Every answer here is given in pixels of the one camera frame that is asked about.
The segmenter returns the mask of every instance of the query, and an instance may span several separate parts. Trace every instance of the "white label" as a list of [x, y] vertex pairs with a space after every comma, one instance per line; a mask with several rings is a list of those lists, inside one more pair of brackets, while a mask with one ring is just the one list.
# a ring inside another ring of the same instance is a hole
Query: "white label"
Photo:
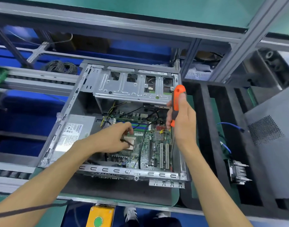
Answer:
[[82, 124], [67, 123], [62, 136], [59, 138], [55, 151], [68, 151], [73, 143], [78, 140]]

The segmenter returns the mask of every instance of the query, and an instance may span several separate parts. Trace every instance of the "person's left hand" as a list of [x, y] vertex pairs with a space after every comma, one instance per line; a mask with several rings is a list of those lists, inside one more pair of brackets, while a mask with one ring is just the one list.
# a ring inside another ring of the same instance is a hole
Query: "person's left hand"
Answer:
[[129, 148], [129, 144], [120, 141], [123, 135], [134, 133], [130, 122], [116, 123], [92, 134], [85, 139], [77, 140], [72, 148], [85, 151], [89, 156], [96, 152], [113, 153]]

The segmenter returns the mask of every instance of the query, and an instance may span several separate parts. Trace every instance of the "person's right hand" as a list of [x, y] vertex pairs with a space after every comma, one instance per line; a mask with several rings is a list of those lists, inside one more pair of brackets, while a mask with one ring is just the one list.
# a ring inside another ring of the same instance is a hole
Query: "person's right hand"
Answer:
[[[178, 148], [183, 151], [196, 145], [196, 112], [186, 100], [186, 94], [182, 93], [178, 99], [179, 113], [175, 119], [175, 139]], [[171, 107], [167, 113], [166, 128], [171, 128], [172, 122], [172, 101], [167, 104]]]

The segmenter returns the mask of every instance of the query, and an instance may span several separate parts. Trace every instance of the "shoe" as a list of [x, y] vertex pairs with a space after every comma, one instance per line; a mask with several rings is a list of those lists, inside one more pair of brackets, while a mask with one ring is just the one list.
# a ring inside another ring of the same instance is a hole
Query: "shoe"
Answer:
[[125, 217], [125, 219], [126, 219], [126, 222], [128, 222], [129, 220], [136, 220], [136, 221], [138, 221], [137, 213], [136, 213], [136, 208], [126, 207], [126, 208], [124, 209], [124, 217]]
[[162, 218], [162, 217], [171, 217], [170, 211], [161, 211], [158, 214], [156, 214], [155, 218]]

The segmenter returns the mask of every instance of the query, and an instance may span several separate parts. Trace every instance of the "black strap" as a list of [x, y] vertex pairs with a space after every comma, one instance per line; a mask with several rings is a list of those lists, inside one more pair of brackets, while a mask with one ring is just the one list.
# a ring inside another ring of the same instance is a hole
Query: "black strap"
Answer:
[[12, 210], [12, 211], [7, 211], [0, 213], [0, 218], [1, 217], [8, 217], [8, 216], [13, 216], [16, 214], [21, 214], [21, 213], [27, 213], [35, 210], [43, 210], [51, 207], [61, 207], [61, 206], [67, 206], [67, 205], [72, 205], [72, 204], [77, 204], [81, 202], [74, 202], [73, 200], [68, 200], [65, 203], [53, 203], [53, 204], [48, 204], [48, 205], [42, 205], [42, 206], [33, 206], [33, 207], [28, 207], [20, 210]]

